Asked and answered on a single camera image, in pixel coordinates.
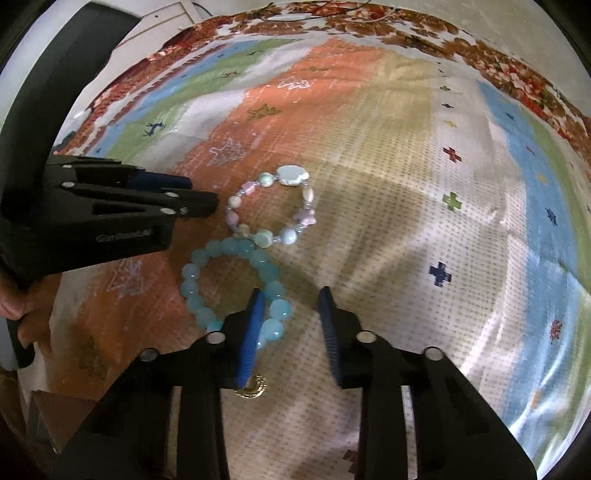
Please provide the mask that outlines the person's left hand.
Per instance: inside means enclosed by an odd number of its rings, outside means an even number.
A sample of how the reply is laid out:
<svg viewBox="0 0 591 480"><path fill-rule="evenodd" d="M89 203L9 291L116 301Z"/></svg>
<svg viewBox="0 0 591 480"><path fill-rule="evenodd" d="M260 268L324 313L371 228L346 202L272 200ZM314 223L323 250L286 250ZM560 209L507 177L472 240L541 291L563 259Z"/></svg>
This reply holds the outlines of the person's left hand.
<svg viewBox="0 0 591 480"><path fill-rule="evenodd" d="M49 322L61 279L61 274L50 275L22 292L1 276L1 316L21 320L17 329L21 345L26 348L37 343L45 357L52 353Z"/></svg>

